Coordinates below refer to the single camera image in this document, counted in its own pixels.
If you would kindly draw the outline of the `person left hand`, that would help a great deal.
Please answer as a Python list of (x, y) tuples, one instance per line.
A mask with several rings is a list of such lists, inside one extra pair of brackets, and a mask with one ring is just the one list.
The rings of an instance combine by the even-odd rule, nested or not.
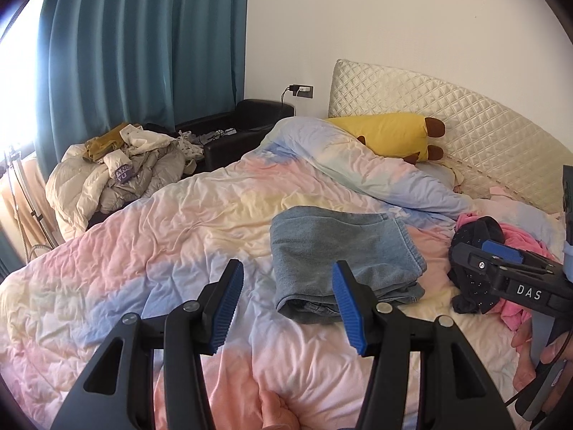
[(262, 428), (264, 430), (299, 430), (297, 416), (288, 408), (285, 401), (272, 391), (262, 391), (261, 401)]

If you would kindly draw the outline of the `person right hand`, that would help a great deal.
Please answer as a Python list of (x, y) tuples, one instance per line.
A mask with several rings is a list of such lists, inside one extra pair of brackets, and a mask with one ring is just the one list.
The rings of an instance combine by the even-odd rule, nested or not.
[[(519, 363), (517, 363), (517, 371), (513, 379), (514, 389), (517, 391), (522, 390), (524, 386), (528, 385), (536, 377), (535, 367), (530, 361), (531, 336), (532, 319), (528, 319), (519, 327), (519, 329), (517, 329), (517, 332), (511, 342), (511, 346), (519, 353)], [(567, 389), (569, 382), (572, 380), (572, 339), (568, 339), (567, 334), (563, 333), (557, 339), (555, 339), (551, 345), (547, 345), (540, 355), (540, 361), (542, 363), (551, 363), (563, 345), (565, 345), (565, 349), (561, 353), (560, 358), (564, 359), (566, 364), (557, 383), (553, 387), (550, 396), (542, 407), (542, 410), (547, 414), (551, 412), (558, 404), (558, 401), (561, 399), (563, 393)]]

